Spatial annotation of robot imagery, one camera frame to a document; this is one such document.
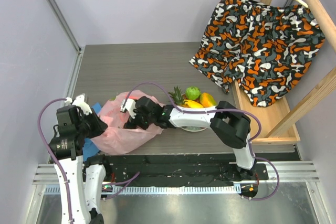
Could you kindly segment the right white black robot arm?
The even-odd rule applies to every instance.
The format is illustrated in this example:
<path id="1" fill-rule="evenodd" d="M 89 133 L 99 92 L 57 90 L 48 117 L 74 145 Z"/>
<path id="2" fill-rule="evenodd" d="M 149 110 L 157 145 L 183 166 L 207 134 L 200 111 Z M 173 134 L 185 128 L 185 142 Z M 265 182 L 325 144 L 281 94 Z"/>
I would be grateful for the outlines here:
<path id="1" fill-rule="evenodd" d="M 250 179 L 256 173 L 256 159 L 249 146 L 250 118 L 230 103 L 221 101 L 217 106 L 191 109 L 177 105 L 159 105 L 148 97 L 127 98 L 121 103 L 121 112 L 129 113 L 124 128 L 147 130 L 154 124 L 161 129 L 201 127 L 211 129 L 226 146 L 231 147 L 236 167 L 224 173 L 227 179 Z"/>

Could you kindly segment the green fake fruit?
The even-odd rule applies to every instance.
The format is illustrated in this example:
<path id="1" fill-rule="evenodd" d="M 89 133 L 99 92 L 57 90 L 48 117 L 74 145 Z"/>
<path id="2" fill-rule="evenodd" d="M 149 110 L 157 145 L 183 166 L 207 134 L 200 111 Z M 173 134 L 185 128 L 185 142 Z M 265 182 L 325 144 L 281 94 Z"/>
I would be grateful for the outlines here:
<path id="1" fill-rule="evenodd" d="M 188 100 L 197 100 L 201 95 L 201 91 L 196 86 L 190 86 L 185 90 L 185 96 Z"/>

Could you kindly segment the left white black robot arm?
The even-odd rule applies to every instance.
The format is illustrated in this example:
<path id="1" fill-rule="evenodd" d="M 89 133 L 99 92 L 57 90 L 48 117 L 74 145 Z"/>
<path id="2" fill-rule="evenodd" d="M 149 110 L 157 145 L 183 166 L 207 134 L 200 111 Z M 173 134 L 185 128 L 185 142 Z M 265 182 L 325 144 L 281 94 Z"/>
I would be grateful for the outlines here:
<path id="1" fill-rule="evenodd" d="M 103 223 L 101 186 L 112 174 L 98 157 L 83 161 L 86 138 L 101 135 L 107 125 L 87 104 L 73 104 L 56 112 L 58 124 L 49 143 L 61 194 L 61 223 Z"/>

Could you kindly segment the blue bucket hat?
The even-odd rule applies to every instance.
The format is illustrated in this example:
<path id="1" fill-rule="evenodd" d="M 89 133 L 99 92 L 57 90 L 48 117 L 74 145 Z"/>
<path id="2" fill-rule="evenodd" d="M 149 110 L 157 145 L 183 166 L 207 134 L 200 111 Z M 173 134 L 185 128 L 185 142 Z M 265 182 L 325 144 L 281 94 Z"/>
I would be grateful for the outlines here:
<path id="1" fill-rule="evenodd" d="M 101 110 L 100 103 L 95 103 L 92 107 L 94 111 L 98 114 Z M 96 147 L 94 142 L 90 138 L 85 139 L 85 144 L 83 146 L 83 161 L 85 162 L 88 158 L 95 156 L 99 153 L 99 149 Z"/>

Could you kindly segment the green orange fake papaya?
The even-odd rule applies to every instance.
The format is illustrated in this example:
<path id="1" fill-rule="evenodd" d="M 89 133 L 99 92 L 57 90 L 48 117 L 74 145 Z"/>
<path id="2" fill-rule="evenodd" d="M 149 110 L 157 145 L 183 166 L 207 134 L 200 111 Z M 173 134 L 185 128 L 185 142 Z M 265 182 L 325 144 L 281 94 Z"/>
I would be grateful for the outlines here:
<path id="1" fill-rule="evenodd" d="M 209 107 L 217 105 L 217 102 L 215 101 L 214 97 L 211 94 L 206 93 L 206 92 L 203 92 L 199 96 L 199 102 L 205 108 L 209 108 Z"/>

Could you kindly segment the red teal floral plate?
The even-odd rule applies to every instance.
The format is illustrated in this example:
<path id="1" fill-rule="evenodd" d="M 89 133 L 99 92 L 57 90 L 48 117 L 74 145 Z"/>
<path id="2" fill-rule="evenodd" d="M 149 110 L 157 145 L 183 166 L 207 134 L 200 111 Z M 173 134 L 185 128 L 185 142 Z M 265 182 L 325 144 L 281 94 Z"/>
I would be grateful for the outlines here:
<path id="1" fill-rule="evenodd" d="M 181 127 L 181 129 L 188 131 L 188 132 L 201 132 L 203 130 L 206 130 L 205 127 L 195 127 L 195 126 L 184 126 L 184 127 Z"/>

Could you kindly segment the yellow orange fake mango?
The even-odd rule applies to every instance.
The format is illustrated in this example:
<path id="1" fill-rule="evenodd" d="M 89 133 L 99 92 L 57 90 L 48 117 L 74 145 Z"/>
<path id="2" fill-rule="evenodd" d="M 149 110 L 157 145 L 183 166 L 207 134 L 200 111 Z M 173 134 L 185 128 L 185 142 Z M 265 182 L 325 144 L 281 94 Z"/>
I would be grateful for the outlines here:
<path id="1" fill-rule="evenodd" d="M 200 103 L 198 103 L 196 101 L 193 101 L 193 100 L 188 100 L 188 99 L 185 99 L 181 106 L 184 107 L 184 108 L 191 108 L 191 109 L 201 109 L 201 108 L 203 108 L 203 106 Z"/>

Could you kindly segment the pink plastic bag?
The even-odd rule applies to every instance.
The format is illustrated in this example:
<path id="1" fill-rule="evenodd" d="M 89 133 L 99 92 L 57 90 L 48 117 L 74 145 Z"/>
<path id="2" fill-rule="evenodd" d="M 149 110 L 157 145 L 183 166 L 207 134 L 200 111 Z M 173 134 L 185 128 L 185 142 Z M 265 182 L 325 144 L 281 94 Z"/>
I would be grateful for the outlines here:
<path id="1" fill-rule="evenodd" d="M 162 128 L 154 124 L 146 130 L 139 127 L 124 128 L 130 115 L 128 112 L 122 113 L 120 107 L 127 94 L 127 92 L 120 93 L 113 100 L 107 101 L 98 113 L 99 118 L 108 127 L 103 134 L 91 140 L 99 150 L 110 155 L 129 153 L 163 132 Z"/>

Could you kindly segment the orange fake pineapple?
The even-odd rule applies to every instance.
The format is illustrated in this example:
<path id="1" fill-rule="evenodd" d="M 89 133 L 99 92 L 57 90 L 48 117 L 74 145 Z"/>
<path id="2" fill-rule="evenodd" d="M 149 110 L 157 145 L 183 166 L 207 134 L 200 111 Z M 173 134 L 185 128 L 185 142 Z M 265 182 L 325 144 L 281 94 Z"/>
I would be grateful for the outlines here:
<path id="1" fill-rule="evenodd" d="M 168 92 L 168 94 L 170 95 L 170 97 L 172 98 L 172 100 L 174 101 L 174 103 L 177 106 L 184 106 L 185 105 L 184 97 L 182 95 L 182 91 L 181 91 L 181 88 L 179 86 L 175 86 L 174 91 L 173 92 Z"/>

